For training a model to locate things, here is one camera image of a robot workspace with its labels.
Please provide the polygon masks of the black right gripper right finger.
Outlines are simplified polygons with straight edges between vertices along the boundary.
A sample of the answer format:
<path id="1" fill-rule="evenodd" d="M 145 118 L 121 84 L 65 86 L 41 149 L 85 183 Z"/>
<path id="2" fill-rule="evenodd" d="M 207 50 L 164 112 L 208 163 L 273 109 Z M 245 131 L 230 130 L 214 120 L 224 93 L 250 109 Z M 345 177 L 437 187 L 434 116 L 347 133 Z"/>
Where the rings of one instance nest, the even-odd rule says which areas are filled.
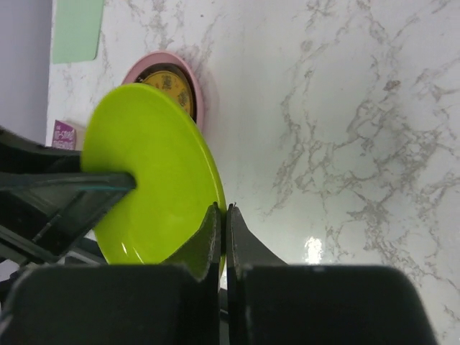
<path id="1" fill-rule="evenodd" d="M 382 265 L 288 264 L 226 215 L 232 344 L 434 344 L 421 299 Z"/>

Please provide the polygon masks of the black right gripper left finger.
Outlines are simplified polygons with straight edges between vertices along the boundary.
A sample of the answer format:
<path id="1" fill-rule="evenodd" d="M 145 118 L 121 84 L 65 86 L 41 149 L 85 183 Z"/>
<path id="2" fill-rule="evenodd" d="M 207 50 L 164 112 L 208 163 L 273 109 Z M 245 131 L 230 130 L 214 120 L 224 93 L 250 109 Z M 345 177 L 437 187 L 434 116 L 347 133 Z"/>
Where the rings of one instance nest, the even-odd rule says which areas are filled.
<path id="1" fill-rule="evenodd" d="M 1 311 L 3 344 L 217 344 L 221 212 L 161 264 L 26 271 Z"/>

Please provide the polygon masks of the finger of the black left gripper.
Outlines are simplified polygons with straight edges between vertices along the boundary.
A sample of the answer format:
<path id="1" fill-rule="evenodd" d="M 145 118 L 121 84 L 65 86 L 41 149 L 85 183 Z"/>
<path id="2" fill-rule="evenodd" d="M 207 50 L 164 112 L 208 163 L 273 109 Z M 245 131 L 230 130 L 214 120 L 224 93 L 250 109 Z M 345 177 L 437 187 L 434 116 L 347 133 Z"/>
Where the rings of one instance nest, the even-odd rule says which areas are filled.
<path id="1" fill-rule="evenodd" d="M 80 173 L 79 151 L 46 147 L 1 127 L 2 173 Z"/>
<path id="2" fill-rule="evenodd" d="M 3 172 L 1 258 L 56 263 L 135 187 L 125 172 Z"/>

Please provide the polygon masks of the lime green plate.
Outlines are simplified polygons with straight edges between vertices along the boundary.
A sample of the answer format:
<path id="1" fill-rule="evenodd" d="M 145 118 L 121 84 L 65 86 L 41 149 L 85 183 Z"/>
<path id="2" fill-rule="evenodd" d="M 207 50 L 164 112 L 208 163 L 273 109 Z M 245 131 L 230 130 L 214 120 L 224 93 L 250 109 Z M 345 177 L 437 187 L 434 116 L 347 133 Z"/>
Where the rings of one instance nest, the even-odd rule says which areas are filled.
<path id="1" fill-rule="evenodd" d="M 94 227 L 110 264 L 158 264 L 197 232 L 211 205 L 226 210 L 205 139 L 166 93 L 130 83 L 104 96 L 87 126 L 86 173 L 129 173 L 136 187 Z"/>

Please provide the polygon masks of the pink plate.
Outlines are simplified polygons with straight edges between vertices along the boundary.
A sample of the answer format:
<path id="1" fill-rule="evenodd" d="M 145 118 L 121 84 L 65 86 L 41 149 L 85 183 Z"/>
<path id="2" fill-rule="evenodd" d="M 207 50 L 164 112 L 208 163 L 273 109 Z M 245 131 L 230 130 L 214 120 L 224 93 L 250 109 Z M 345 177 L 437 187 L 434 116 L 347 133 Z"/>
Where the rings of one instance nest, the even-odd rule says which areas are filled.
<path id="1" fill-rule="evenodd" d="M 178 67 L 180 67 L 183 70 L 183 72 L 188 76 L 189 81 L 192 85 L 192 89 L 195 93 L 195 123 L 199 129 L 202 129 L 205 115 L 205 104 L 203 101 L 201 87 L 198 82 L 198 79 L 194 76 L 191 67 L 184 61 L 184 59 L 182 59 L 178 55 L 175 55 L 167 51 L 155 51 L 148 55 L 145 55 L 131 67 L 131 69 L 123 79 L 122 83 L 135 83 L 134 80 L 143 70 L 145 70 L 151 65 L 158 63 L 175 64 Z"/>

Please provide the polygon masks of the yellow patterned plate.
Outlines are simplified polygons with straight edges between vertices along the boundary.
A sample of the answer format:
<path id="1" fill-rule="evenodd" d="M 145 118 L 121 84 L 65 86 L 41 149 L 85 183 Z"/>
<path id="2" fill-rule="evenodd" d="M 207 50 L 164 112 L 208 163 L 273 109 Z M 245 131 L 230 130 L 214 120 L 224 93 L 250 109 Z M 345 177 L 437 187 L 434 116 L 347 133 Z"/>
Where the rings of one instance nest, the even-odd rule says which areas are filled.
<path id="1" fill-rule="evenodd" d="M 173 98 L 196 121 L 196 97 L 188 76 L 172 63 L 158 63 L 143 70 L 134 80 L 155 87 Z"/>

